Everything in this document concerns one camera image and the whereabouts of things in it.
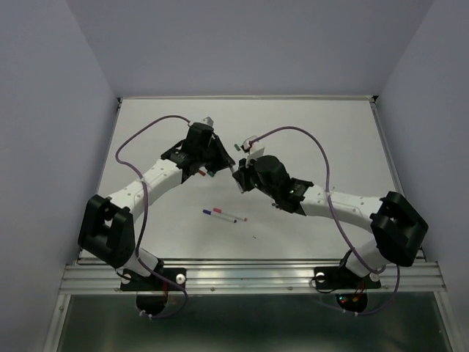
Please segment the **grey capped marker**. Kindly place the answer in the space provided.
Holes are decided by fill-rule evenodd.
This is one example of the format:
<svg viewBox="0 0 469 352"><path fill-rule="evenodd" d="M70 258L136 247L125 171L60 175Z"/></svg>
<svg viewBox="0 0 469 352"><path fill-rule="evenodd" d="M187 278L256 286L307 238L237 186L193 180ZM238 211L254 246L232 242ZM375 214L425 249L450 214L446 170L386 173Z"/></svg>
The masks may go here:
<svg viewBox="0 0 469 352"><path fill-rule="evenodd" d="M232 173L232 178L236 182L236 185L237 185L240 193L243 194L244 190L243 190L242 184L240 183L240 174L239 174L239 172L237 171L237 169L234 166L230 166L229 170Z"/></svg>

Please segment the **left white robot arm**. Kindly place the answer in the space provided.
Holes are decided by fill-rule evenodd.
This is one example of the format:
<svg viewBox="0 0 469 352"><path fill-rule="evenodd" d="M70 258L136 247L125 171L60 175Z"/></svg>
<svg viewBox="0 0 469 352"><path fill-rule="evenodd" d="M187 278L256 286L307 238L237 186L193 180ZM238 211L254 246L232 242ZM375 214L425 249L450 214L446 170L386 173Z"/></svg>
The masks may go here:
<svg viewBox="0 0 469 352"><path fill-rule="evenodd" d="M138 274L148 289L163 280L161 261L141 248L134 224L147 218L149 207L166 192L182 185L204 167L216 173L235 164L212 126L190 124L186 137L164 152L144 174L119 191L98 194L86 204L78 245L115 269Z"/></svg>

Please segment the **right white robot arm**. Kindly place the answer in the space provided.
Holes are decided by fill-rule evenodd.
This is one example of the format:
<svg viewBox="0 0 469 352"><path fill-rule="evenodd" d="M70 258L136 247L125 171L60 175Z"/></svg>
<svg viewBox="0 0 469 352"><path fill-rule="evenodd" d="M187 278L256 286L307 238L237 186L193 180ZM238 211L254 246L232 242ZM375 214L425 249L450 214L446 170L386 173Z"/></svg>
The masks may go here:
<svg viewBox="0 0 469 352"><path fill-rule="evenodd" d="M269 196L285 212L332 219L337 227L351 224L370 232L372 239L360 247L349 246L337 268L338 280L353 286L388 264L413 265L428 224L400 193L384 197L359 197L329 192L310 181L290 177L272 155L243 159L233 178L244 192L254 189Z"/></svg>

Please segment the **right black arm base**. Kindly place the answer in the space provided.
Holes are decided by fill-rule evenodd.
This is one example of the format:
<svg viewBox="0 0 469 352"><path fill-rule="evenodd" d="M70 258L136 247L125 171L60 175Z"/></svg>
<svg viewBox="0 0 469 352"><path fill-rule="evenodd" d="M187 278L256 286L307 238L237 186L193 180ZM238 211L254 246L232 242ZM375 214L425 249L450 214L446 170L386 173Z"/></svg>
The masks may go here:
<svg viewBox="0 0 469 352"><path fill-rule="evenodd" d="M369 298L367 290L381 288L379 278L359 277L346 268L323 266L313 270L310 286L321 294L334 293L339 308L346 312L364 313Z"/></svg>

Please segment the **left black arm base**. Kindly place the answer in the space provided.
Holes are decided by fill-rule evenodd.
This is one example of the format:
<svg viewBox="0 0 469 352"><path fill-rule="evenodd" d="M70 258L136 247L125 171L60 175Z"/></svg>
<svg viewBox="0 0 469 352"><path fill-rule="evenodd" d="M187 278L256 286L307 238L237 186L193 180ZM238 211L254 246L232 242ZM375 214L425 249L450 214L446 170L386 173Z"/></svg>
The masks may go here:
<svg viewBox="0 0 469 352"><path fill-rule="evenodd" d="M141 276L128 269L117 272L121 279L120 290L135 293L139 315L150 320L174 316L188 303L185 268L156 268L155 271L165 279L152 274Z"/></svg>

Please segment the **pink capped marker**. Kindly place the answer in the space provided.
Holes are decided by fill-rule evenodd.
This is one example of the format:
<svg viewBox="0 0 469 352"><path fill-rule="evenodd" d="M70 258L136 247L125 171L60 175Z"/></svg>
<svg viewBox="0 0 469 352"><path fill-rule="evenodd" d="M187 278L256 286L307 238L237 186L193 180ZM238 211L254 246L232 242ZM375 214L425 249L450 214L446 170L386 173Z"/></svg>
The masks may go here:
<svg viewBox="0 0 469 352"><path fill-rule="evenodd" d="M234 215L234 214L231 214L231 213L227 213L226 211L221 210L220 208L213 208L213 212L221 214L223 216L231 217L231 218L235 219L236 221L248 221L248 219L244 216L237 216L237 215Z"/></svg>

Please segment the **purple capped marker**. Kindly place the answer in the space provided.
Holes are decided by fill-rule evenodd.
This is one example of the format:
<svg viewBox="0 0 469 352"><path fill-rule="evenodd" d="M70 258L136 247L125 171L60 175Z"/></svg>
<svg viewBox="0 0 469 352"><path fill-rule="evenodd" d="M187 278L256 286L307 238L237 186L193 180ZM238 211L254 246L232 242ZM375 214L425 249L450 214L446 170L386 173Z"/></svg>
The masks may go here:
<svg viewBox="0 0 469 352"><path fill-rule="evenodd" d="M213 217L216 217L217 219L221 219L221 220L224 220L224 221L228 221L230 223L237 223L237 219L232 217L232 216L228 216L228 215L224 215L222 213L218 213L214 210L208 210L208 209L204 209L203 211L203 214L205 215L208 215L208 216L213 216Z"/></svg>

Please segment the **aluminium front rail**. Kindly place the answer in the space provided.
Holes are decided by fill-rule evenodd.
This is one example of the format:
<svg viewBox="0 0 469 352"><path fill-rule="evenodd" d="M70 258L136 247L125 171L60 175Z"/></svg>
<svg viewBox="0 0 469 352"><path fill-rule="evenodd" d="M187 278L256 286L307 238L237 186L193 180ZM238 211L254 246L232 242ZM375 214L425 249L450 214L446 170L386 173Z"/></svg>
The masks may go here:
<svg viewBox="0 0 469 352"><path fill-rule="evenodd" d="M315 270L336 266L336 260L165 260L165 268L186 270L192 296L243 294L307 294ZM400 269L400 293L445 292L437 263L417 260ZM115 270L98 260L79 260L63 273L62 295L123 294Z"/></svg>

